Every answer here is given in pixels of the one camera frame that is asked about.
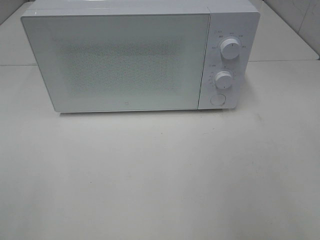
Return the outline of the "white microwave knob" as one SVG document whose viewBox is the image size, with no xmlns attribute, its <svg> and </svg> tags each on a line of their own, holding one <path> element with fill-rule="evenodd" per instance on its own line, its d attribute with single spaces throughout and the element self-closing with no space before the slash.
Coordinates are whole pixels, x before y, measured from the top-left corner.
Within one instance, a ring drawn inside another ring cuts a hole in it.
<svg viewBox="0 0 320 240">
<path fill-rule="evenodd" d="M 224 59 L 232 60 L 240 54 L 241 43 L 236 37 L 227 37 L 220 42 L 219 50 Z"/>
<path fill-rule="evenodd" d="M 222 70 L 214 76 L 214 83 L 217 89 L 228 89 L 233 82 L 233 75 L 230 71 Z"/>
</svg>

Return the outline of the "white microwave oven body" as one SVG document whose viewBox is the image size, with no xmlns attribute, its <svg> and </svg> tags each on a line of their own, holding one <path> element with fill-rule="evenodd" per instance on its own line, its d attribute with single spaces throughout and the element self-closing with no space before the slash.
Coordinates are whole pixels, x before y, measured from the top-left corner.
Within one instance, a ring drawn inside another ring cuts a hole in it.
<svg viewBox="0 0 320 240">
<path fill-rule="evenodd" d="M 260 13 L 248 0 L 37 0 L 22 17 L 55 16 L 146 16 L 146 15 L 200 15 L 208 14 L 207 42 L 198 106 L 196 109 L 233 109 L 255 39 Z M 222 57 L 219 45 L 228 37 L 241 43 L 239 55 L 231 60 Z M 214 76 L 220 71 L 233 75 L 227 89 L 216 88 Z M 212 96 L 223 94 L 223 106 L 210 103 Z"/>
</svg>

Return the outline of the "white microwave door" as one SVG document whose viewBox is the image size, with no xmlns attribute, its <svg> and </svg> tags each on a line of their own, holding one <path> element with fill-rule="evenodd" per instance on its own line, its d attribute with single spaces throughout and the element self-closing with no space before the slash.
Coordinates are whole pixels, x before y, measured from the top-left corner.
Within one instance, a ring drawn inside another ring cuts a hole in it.
<svg viewBox="0 0 320 240">
<path fill-rule="evenodd" d="M 198 107 L 208 14 L 22 17 L 59 113 Z"/>
</svg>

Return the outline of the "round door release button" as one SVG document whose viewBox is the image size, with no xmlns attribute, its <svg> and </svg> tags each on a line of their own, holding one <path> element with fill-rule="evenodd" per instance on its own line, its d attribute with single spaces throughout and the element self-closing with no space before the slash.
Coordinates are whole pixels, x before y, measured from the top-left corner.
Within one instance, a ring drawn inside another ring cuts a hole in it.
<svg viewBox="0 0 320 240">
<path fill-rule="evenodd" d="M 213 106 L 218 106 L 218 107 L 221 107 L 225 104 L 226 102 L 226 96 L 224 94 L 215 94 L 214 96 L 212 96 L 210 98 L 210 103 L 213 105 Z"/>
</svg>

